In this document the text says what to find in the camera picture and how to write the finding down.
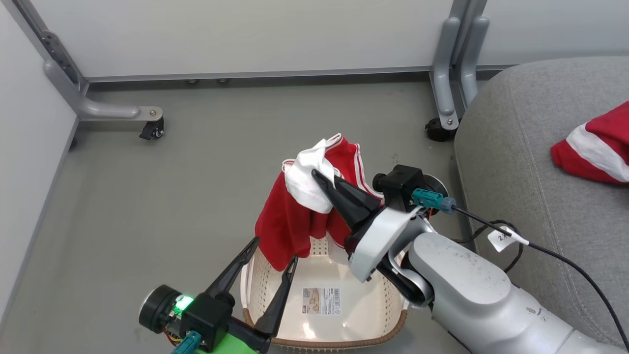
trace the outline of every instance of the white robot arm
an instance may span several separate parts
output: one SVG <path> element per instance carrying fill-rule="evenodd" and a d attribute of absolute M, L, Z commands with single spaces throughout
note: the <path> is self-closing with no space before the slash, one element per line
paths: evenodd
<path fill-rule="evenodd" d="M 423 184 L 420 175 L 407 166 L 380 175 L 383 207 L 351 184 L 337 179 L 331 186 L 313 171 L 352 230 L 345 246 L 350 270 L 361 282 L 379 270 L 413 305 L 429 306 L 433 319 L 472 353 L 624 353 L 576 331 L 512 284 L 503 270 L 436 233 L 409 204 L 410 193 Z M 394 258 L 406 248 L 399 265 Z"/>

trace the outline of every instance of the gray ottoman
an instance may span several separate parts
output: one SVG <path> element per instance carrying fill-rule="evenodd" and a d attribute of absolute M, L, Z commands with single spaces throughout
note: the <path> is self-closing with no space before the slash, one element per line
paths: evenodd
<path fill-rule="evenodd" d="M 629 57 L 513 67 L 476 96 L 455 150 L 467 208 L 512 222 L 523 237 L 584 268 L 629 330 L 629 187 L 568 175 L 550 156 L 550 147 L 572 129 L 625 101 Z M 502 268 L 517 250 L 512 245 L 497 253 L 483 236 L 476 247 Z M 607 308 L 569 266 L 525 248 L 509 276 L 579 331 L 623 348 Z"/>

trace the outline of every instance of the cable tag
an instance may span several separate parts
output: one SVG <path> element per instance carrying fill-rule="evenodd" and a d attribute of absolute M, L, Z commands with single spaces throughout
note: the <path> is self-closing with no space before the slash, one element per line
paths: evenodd
<path fill-rule="evenodd" d="M 487 235 L 487 239 L 489 240 L 489 242 L 491 242 L 494 248 L 496 248 L 496 251 L 502 252 L 505 248 L 507 248 L 507 246 L 514 242 L 522 243 L 525 246 L 528 245 L 529 242 L 527 240 L 516 234 L 515 231 L 511 230 L 509 227 L 501 226 L 500 228 L 511 233 L 511 237 L 496 230 L 490 232 L 489 235 Z"/>

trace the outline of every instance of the barcode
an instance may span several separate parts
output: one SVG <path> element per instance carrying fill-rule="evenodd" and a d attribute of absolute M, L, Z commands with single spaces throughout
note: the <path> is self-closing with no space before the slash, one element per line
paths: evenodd
<path fill-rule="evenodd" d="M 334 289 L 334 306 L 341 306 L 341 294 L 339 289 Z"/>

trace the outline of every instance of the white plastic basket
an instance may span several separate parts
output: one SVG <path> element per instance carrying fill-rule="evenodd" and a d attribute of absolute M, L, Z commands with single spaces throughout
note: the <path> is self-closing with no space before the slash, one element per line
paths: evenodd
<path fill-rule="evenodd" d="M 360 283 L 343 262 L 347 255 L 337 256 L 339 253 L 345 254 L 345 250 L 329 236 L 311 238 L 310 256 L 299 259 L 282 325 L 273 343 L 314 350 L 360 348 L 384 343 L 404 326 L 408 303 L 393 284 L 379 272 L 370 282 Z M 243 268 L 240 295 L 249 325 L 253 326 L 270 304 L 281 275 L 260 250 Z M 305 288 L 339 289 L 340 314 L 303 313 Z"/>

